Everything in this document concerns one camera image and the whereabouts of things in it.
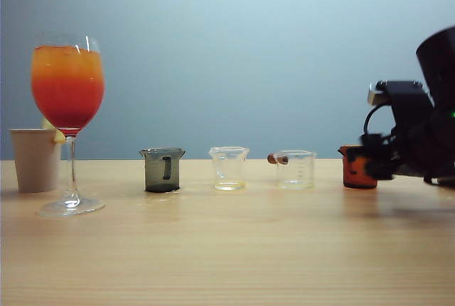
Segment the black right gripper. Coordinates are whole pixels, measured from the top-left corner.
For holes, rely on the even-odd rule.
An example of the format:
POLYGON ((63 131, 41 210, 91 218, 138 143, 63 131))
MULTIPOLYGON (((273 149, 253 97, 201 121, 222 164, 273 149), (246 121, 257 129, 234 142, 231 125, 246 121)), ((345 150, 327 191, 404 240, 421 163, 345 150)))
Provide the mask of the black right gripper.
MULTIPOLYGON (((434 110, 425 94, 391 94, 390 105, 395 119, 392 130, 392 161, 368 160, 365 173, 374 180, 392 180, 394 175, 418 176, 425 180, 441 176, 434 137, 429 119, 434 110)), ((379 152, 388 146, 389 136, 363 133, 360 143, 366 152, 379 152)))

